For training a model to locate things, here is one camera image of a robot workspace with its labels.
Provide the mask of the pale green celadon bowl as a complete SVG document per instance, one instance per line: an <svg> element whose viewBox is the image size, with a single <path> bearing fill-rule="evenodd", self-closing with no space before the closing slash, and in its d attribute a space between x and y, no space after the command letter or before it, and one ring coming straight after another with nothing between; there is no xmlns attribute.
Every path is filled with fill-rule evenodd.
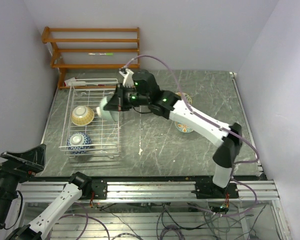
<svg viewBox="0 0 300 240"><path fill-rule="evenodd" d="M96 107L96 113L99 118L108 121L108 122L117 122L119 114L116 111L105 110L105 106L110 100L109 96L103 97L100 101L99 106Z"/></svg>

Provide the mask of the yellow sun pattern bowl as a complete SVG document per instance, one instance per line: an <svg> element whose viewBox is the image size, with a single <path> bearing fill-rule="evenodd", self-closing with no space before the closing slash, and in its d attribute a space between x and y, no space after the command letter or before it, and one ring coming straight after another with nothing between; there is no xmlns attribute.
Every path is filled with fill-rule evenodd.
<svg viewBox="0 0 300 240"><path fill-rule="evenodd" d="M85 105L75 107L71 113L71 122L79 127L89 125L94 118L94 111Z"/></svg>

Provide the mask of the white wire dish rack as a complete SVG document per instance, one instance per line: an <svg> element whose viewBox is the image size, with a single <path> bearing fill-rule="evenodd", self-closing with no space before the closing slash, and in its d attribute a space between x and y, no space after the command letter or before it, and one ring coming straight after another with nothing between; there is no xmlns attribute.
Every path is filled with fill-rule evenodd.
<svg viewBox="0 0 300 240"><path fill-rule="evenodd" d="M69 157L117 157L120 152L119 117L105 120L97 108L111 96L116 78L71 78L59 149Z"/></svg>

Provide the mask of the red blue zigzag bowl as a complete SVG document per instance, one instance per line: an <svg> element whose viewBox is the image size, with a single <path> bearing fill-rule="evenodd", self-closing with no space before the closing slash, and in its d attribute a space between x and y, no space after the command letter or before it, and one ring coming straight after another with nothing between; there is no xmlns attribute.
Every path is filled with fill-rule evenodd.
<svg viewBox="0 0 300 240"><path fill-rule="evenodd" d="M85 154L91 148L92 140L84 132L75 132L67 139L67 151L72 155Z"/></svg>

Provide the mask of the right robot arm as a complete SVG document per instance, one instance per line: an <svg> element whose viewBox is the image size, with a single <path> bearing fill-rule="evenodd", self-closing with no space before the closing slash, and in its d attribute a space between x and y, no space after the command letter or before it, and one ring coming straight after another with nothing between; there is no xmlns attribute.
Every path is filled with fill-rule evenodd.
<svg viewBox="0 0 300 240"><path fill-rule="evenodd" d="M192 108L180 95L160 89L154 75L147 70L133 72L122 68L120 73L123 83L116 86L114 94L101 100L96 108L98 116L115 121L119 112L146 106L150 114L190 127L217 147L212 157L216 167L210 192L216 198L223 197L228 192L234 161L242 147L241 125L229 125Z"/></svg>

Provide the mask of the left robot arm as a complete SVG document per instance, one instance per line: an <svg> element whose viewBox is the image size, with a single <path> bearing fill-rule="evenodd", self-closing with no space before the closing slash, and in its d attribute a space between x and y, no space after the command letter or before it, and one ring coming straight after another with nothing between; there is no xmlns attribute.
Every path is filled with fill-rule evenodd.
<svg viewBox="0 0 300 240"><path fill-rule="evenodd" d="M45 169L46 145L39 144L22 152L4 151L0 157L0 230L10 231L9 240L44 240L56 222L68 208L80 199L92 194L92 179L76 172L68 181L56 187L49 182L34 182L36 174ZM13 200L20 199L20 207L25 202L48 203L48 206L28 224L22 227L7 227L6 219Z"/></svg>

